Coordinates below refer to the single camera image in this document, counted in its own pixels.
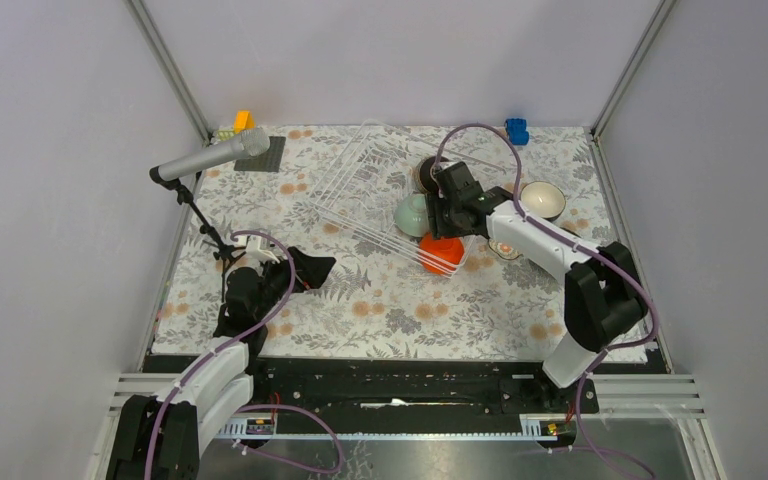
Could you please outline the teal and white bowl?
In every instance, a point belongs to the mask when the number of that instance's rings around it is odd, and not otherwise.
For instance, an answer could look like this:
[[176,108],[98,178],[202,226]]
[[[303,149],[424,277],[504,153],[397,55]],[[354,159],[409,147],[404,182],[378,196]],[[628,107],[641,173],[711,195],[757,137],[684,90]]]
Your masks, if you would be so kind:
[[526,184],[520,191],[520,202],[526,210],[549,222],[557,220],[567,205],[563,192],[544,181]]

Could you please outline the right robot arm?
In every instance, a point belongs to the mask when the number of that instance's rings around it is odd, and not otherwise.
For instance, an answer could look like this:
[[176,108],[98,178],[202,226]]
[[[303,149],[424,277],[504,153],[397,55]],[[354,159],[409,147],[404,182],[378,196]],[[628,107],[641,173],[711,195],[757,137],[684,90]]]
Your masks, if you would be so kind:
[[630,251],[619,242],[600,247],[561,229],[527,209],[518,191],[484,188],[463,162],[429,157],[416,176],[434,238],[481,236],[501,243],[561,284],[566,334],[533,386],[539,407],[561,410],[573,398],[572,384],[650,312]]

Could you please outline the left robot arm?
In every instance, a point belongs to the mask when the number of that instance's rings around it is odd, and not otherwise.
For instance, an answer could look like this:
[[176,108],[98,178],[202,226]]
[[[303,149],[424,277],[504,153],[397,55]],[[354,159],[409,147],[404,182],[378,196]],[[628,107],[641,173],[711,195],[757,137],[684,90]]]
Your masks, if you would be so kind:
[[291,295],[321,288],[335,264],[258,235],[232,248],[211,341],[170,383],[125,401],[106,478],[196,478],[206,447],[231,417],[269,401],[268,381],[252,370],[268,322]]

